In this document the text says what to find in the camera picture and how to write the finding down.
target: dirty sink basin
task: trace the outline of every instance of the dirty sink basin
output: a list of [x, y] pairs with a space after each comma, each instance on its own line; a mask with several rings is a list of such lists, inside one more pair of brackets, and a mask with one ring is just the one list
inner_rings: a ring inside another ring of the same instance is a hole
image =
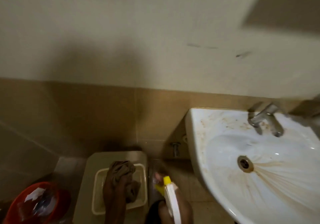
[[275, 114], [282, 137], [248, 113], [190, 109], [187, 141], [199, 180], [241, 224], [320, 223], [320, 141], [309, 127]]

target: tiled floor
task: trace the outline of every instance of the tiled floor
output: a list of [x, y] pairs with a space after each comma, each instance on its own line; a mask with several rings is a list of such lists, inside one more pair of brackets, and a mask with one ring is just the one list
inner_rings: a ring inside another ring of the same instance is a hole
[[[194, 224], [234, 224], [229, 214], [199, 183], [189, 160], [156, 161], [191, 203]], [[61, 157], [58, 161], [53, 181], [69, 190], [72, 198], [70, 209], [59, 224], [71, 223], [85, 166], [86, 159], [83, 158]]]
[[191, 203], [194, 224], [234, 224], [234, 220], [195, 177], [190, 161], [165, 161], [163, 165]]

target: white sink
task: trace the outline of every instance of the white sink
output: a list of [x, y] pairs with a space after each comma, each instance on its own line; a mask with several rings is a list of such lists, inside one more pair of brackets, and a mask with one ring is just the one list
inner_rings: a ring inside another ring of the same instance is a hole
[[190, 109], [187, 141], [199, 180], [239, 224], [320, 223], [320, 141], [282, 114], [282, 137], [248, 113]]

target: brown rag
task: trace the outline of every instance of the brown rag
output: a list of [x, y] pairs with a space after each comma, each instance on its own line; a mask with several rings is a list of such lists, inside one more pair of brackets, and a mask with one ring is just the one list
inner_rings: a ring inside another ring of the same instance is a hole
[[[109, 169], [112, 170], [112, 184], [116, 186], [123, 175], [131, 175], [135, 172], [136, 167], [130, 161], [114, 161]], [[132, 180], [126, 187], [126, 202], [134, 202], [137, 198], [141, 183]]]

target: chrome faucet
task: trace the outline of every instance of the chrome faucet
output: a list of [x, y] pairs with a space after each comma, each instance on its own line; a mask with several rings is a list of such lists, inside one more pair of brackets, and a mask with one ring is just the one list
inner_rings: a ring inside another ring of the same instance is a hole
[[256, 116], [248, 117], [248, 122], [254, 128], [260, 128], [260, 123], [266, 119], [270, 125], [270, 130], [275, 137], [280, 137], [283, 135], [284, 130], [281, 124], [278, 122], [274, 113], [277, 112], [279, 107], [274, 103], [270, 103], [264, 110], [258, 113]]

